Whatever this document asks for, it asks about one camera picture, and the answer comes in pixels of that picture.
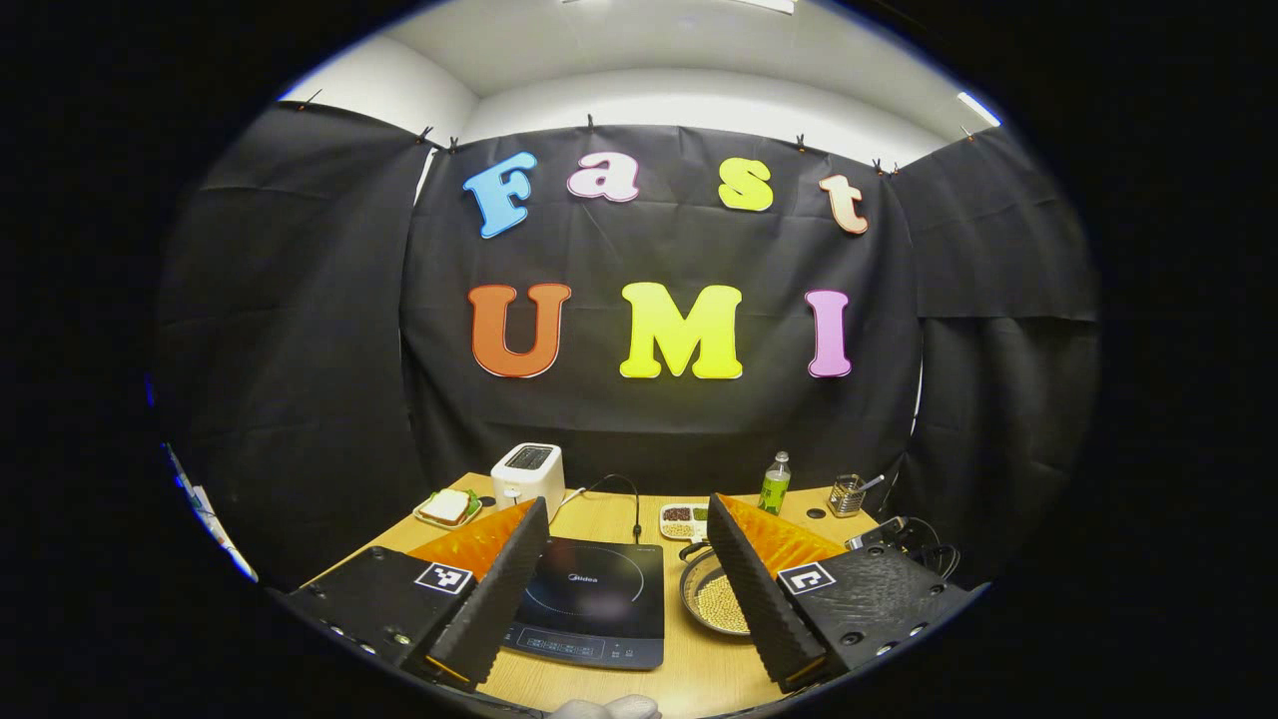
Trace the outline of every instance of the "green bottle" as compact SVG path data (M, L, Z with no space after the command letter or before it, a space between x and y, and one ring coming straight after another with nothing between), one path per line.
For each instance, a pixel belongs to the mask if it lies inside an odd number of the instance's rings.
M781 513L781 503L790 489L790 456L777 453L777 461L763 474L763 489L759 490L759 510L773 515Z

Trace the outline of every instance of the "black fabric curtain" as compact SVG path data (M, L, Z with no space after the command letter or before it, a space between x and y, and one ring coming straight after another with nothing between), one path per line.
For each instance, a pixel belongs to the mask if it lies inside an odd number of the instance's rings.
M1099 383L1097 275L1076 215L1001 128L901 170L923 324L919 416L881 513L993 579L1071 476Z
M170 239L156 405L265 584L298 586L429 493L397 322L426 155L372 117L281 103L212 167Z
M590 152L639 163L629 202L571 194L565 184ZM532 152L528 217L482 238L483 216L463 183ZM763 161L774 193L764 211L732 209L717 194L730 157ZM842 174L863 193L864 234L841 229L818 183ZM523 133L440 152L414 212L403 327L418 446L431 480L488 473L523 442L564 448L570 487L620 473L642 493L757 493L778 451L794 488L836 475L892 476L905 451L918 387L920 329L905 218L888 179L852 160L762 137L677 126L599 126ZM686 314L700 290L741 290L735 381L668 368L656 379L619 373L630 347L622 286L662 282ZM561 347L532 379L500 378L472 354L468 291L505 284L507 345L533 342L528 287L562 282ZM851 373L814 379L810 289L847 294ZM663 363L661 354L657 359ZM625 492L624 485L613 488Z

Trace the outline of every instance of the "hand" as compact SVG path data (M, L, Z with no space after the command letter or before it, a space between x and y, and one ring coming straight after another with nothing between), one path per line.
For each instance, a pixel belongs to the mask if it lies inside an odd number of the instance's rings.
M643 695L626 695L606 705L574 699L547 719L661 719L657 702Z

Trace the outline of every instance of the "blue letter f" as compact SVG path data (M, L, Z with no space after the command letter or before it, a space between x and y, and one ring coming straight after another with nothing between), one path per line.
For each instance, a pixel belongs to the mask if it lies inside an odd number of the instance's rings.
M528 208L515 207L510 198L528 199L533 186L528 183L528 175L519 170L535 166L537 157L532 152L519 152L463 183L461 189L473 192L479 202L479 212L483 215L479 234L484 239L509 230L528 216ZM506 172L510 172L510 179L502 181L501 175Z

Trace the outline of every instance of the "letter m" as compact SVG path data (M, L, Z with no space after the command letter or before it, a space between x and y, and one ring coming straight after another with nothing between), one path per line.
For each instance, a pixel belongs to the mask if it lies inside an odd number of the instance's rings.
M736 305L741 291L734 286L709 285L697 295L685 318L666 285L634 282L621 289L621 296L633 308L630 324L630 358L621 364L626 378L656 378L661 364L653 356L653 344L661 347L676 378L684 374L693 350L700 354L693 375L703 381L731 381L741 377L736 361Z

